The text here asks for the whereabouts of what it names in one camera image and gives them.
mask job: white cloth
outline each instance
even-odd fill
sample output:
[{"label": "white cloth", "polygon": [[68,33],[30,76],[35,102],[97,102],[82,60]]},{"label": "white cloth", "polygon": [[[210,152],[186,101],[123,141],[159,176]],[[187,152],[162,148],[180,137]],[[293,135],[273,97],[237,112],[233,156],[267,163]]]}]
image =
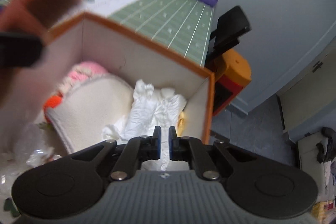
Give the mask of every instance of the white cloth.
[{"label": "white cloth", "polygon": [[160,126],[161,159],[148,160],[142,164],[142,168],[165,171],[169,163],[168,129],[170,126],[177,126],[186,100],[182,95],[175,94],[174,89],[154,89],[152,84],[145,84],[142,80],[137,81],[133,98],[134,103],[125,130],[115,130],[116,125],[111,124],[103,129],[103,134],[106,138],[117,137],[116,141],[120,144],[141,135],[152,136],[155,126]]}]

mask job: white towel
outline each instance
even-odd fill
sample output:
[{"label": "white towel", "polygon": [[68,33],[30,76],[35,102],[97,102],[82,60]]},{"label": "white towel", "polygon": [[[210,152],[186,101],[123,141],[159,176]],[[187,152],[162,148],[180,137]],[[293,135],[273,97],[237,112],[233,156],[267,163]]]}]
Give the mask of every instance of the white towel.
[{"label": "white towel", "polygon": [[131,110],[133,89],[121,78],[103,75],[74,87],[47,117],[68,153],[103,141],[106,124],[115,123]]},{"label": "white towel", "polygon": [[142,164],[146,170],[166,170],[169,163],[168,129],[177,126],[179,114],[186,105],[182,95],[175,94],[174,89],[154,89],[152,84],[138,80],[134,89],[134,103],[128,116],[124,131],[116,134],[113,125],[104,128],[119,136],[117,143],[127,143],[131,138],[141,135],[152,136],[155,126],[161,127],[161,159],[148,160]]}]

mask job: black chair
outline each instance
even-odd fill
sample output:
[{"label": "black chair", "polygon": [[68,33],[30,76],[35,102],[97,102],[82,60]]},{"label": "black chair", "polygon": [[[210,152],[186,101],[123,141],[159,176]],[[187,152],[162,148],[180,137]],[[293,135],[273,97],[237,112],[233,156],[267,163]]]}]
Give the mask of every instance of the black chair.
[{"label": "black chair", "polygon": [[215,39],[213,51],[208,52],[205,64],[239,43],[238,37],[251,30],[250,22],[240,6],[227,11],[217,21],[217,29],[210,34],[210,41]]}]

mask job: green cutting mat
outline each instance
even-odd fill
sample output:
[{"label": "green cutting mat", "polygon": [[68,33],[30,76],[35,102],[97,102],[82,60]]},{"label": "green cutting mat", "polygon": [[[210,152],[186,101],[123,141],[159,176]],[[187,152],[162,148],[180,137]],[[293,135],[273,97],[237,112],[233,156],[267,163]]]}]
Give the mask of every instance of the green cutting mat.
[{"label": "green cutting mat", "polygon": [[138,0],[109,18],[203,66],[212,13],[198,0]]}]

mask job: small box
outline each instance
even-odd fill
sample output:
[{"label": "small box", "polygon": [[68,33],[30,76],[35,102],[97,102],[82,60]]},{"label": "small box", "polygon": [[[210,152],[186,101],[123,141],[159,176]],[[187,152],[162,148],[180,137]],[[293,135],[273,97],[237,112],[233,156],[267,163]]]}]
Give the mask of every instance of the small box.
[{"label": "small box", "polygon": [[110,19],[83,13],[50,31],[54,38],[34,68],[16,75],[11,94],[0,108],[6,138],[35,121],[42,106],[68,71],[94,61],[132,87],[139,79],[156,88],[174,88],[188,103],[183,135],[208,143],[214,97],[214,74],[163,45]]}]

